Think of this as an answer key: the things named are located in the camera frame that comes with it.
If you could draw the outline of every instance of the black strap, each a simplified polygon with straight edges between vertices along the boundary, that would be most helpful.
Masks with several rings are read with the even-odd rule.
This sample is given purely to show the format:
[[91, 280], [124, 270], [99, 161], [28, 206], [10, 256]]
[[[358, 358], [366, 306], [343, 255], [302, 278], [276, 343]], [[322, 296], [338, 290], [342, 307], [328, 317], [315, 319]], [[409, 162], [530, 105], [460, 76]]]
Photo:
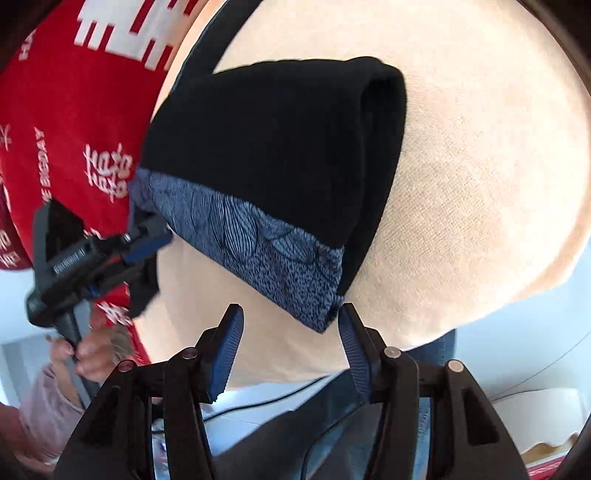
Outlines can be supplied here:
[[226, 0], [193, 46], [175, 87], [212, 74], [224, 52], [262, 0]]

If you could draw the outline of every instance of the person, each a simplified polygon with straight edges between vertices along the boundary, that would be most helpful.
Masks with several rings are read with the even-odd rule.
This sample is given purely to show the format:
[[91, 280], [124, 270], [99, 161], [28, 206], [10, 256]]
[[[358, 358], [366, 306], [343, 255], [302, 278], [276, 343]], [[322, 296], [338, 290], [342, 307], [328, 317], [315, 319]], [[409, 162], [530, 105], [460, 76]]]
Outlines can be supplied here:
[[75, 354], [76, 373], [102, 383], [119, 361], [131, 356], [125, 327], [109, 327], [96, 308], [90, 327], [75, 350], [63, 338], [50, 338], [50, 362], [37, 375], [20, 408], [0, 404], [0, 436], [27, 470], [52, 472], [84, 413], [66, 361]]

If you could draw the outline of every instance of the blue gripper pad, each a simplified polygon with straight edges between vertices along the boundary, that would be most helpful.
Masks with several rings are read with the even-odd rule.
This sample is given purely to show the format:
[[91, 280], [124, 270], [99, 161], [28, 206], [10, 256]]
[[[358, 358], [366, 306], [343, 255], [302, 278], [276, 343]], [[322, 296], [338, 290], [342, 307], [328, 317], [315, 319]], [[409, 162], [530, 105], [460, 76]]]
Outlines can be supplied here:
[[244, 311], [236, 303], [230, 304], [212, 338], [217, 354], [212, 362], [212, 375], [207, 388], [211, 401], [226, 389], [236, 352], [244, 332]]
[[339, 309], [339, 335], [343, 343], [351, 375], [357, 392], [364, 401], [370, 401], [372, 392], [371, 356], [373, 343], [365, 331], [357, 311], [352, 303], [345, 303]]

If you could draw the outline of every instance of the folded cloth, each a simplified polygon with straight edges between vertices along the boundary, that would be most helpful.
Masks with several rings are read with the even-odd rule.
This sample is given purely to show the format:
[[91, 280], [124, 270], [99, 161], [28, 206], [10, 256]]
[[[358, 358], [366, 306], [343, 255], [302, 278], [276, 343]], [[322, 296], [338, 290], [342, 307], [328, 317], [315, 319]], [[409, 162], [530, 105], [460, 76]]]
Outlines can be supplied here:
[[185, 80], [144, 145], [142, 168], [161, 174], [139, 174], [132, 199], [323, 332], [378, 227], [405, 103], [402, 74], [370, 57]]

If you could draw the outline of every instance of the black fabric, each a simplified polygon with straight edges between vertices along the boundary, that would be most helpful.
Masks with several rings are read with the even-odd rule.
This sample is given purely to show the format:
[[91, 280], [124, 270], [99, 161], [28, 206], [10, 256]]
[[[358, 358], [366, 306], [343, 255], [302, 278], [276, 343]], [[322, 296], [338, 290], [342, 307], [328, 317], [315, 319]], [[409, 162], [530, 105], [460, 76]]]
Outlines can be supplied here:
[[182, 88], [192, 79], [212, 74], [236, 34], [261, 2], [226, 0], [195, 42], [175, 87]]
[[[129, 211], [130, 229], [136, 223], [143, 222], [151, 215], [149, 212], [143, 212], [135, 207], [132, 202], [129, 203]], [[144, 261], [144, 268], [141, 274], [129, 282], [129, 318], [134, 319], [139, 317], [160, 291], [157, 268], [157, 254], [154, 254]]]
[[331, 248], [345, 247], [345, 292], [400, 154], [400, 71], [370, 57], [285, 60], [183, 82], [148, 131], [142, 167], [250, 202]]

